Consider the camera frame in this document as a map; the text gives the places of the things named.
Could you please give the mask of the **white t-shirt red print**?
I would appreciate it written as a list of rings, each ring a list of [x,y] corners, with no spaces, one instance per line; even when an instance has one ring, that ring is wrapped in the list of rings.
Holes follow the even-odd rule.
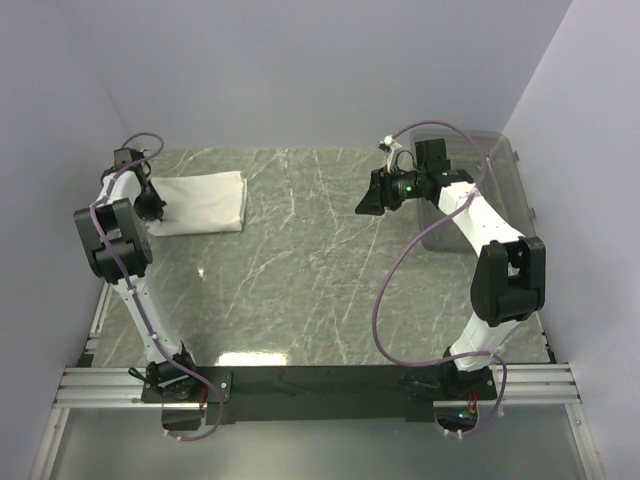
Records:
[[[248,182],[240,171],[162,178],[153,184],[166,202],[161,220],[146,223],[154,237],[241,232]]]

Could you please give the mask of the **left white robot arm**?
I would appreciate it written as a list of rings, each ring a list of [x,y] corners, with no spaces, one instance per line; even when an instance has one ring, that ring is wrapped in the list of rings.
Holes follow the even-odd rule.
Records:
[[[203,385],[184,342],[172,331],[152,285],[153,254],[143,223],[161,220],[166,202],[143,152],[122,146],[101,176],[98,198],[73,220],[94,275],[113,286],[142,339],[147,366],[129,374],[160,398],[196,399]]]

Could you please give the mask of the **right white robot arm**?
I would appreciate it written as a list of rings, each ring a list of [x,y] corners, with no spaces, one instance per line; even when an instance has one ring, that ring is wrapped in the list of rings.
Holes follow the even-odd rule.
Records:
[[[540,238],[511,226],[481,194],[479,180],[452,168],[444,139],[423,141],[411,150],[409,170],[398,165],[405,151],[393,137],[385,137],[379,147],[388,155],[386,163],[371,172],[356,214],[381,216],[407,200],[424,200],[443,216],[426,230],[452,222],[477,256],[471,317],[437,366],[439,389],[460,399],[480,386],[511,331],[542,308],[546,247]]]

